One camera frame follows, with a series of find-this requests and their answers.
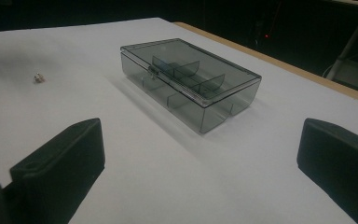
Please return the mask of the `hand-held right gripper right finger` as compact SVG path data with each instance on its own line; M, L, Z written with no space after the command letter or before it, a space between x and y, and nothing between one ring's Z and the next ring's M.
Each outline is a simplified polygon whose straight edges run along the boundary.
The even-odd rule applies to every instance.
M306 119L296 162L358 224L358 135L327 121Z

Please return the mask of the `transparent grey plastic compartment box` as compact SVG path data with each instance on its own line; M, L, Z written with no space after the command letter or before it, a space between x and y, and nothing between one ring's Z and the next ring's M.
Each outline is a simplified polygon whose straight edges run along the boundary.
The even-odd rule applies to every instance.
M197 133L245 110L262 77L182 39L120 48L124 74Z

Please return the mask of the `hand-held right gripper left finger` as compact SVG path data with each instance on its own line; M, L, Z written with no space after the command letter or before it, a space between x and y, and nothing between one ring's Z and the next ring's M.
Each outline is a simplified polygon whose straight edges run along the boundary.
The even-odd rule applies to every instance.
M67 224L104 169L102 124L69 126L10 169L16 224Z

